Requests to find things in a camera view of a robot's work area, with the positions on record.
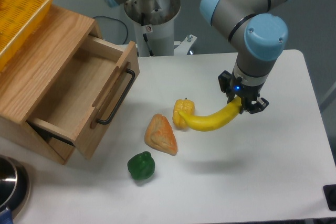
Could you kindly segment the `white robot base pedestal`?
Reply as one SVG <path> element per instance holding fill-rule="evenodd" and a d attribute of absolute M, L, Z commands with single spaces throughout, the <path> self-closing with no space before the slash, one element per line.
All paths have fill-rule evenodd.
<path fill-rule="evenodd" d="M 174 20 L 180 9 L 180 0 L 128 0 L 124 4 L 139 57 L 174 54 Z"/>

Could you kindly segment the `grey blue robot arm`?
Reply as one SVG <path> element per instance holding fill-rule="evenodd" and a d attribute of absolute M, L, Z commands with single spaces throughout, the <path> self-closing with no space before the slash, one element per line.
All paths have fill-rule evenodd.
<path fill-rule="evenodd" d="M 171 55 L 173 38 L 154 32 L 165 27 L 179 13 L 180 0 L 104 0 L 108 6 L 123 5 L 137 29 L 140 56 Z M 281 55 L 287 39 L 286 23 L 270 13 L 289 0 L 201 0 L 204 19 L 238 51 L 232 72 L 218 77 L 229 101 L 240 97 L 242 111 L 263 111 L 268 101 L 260 91 Z"/>

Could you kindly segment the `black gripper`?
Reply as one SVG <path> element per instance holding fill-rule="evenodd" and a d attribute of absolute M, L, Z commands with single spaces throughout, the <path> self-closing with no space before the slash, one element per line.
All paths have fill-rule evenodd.
<path fill-rule="evenodd" d="M 227 104 L 235 97 L 240 97 L 239 113 L 255 114 L 262 112 L 269 105 L 269 102 L 260 96 L 267 77 L 268 74 L 261 77 L 249 76 L 240 70 L 238 64 L 235 64 L 232 73 L 225 70 L 218 76 L 218 82 L 222 93 L 227 96 Z"/>

